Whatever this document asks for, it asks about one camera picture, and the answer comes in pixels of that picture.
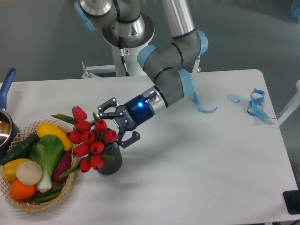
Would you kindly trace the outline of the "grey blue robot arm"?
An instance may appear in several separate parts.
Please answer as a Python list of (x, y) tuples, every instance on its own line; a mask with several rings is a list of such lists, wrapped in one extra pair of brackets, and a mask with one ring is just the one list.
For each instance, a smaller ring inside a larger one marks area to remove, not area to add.
[(119, 129), (116, 143), (125, 148), (140, 139), (136, 128), (180, 99), (194, 93), (194, 81), (182, 68), (198, 62), (208, 48), (202, 31), (196, 30), (185, 0), (161, 2), (172, 43), (160, 50), (150, 45), (152, 20), (141, 11), (138, 0), (78, 0), (75, 8), (89, 29), (102, 30), (105, 40), (117, 49), (116, 72), (147, 75), (153, 87), (123, 105), (110, 99), (98, 108), (102, 119), (111, 119)]

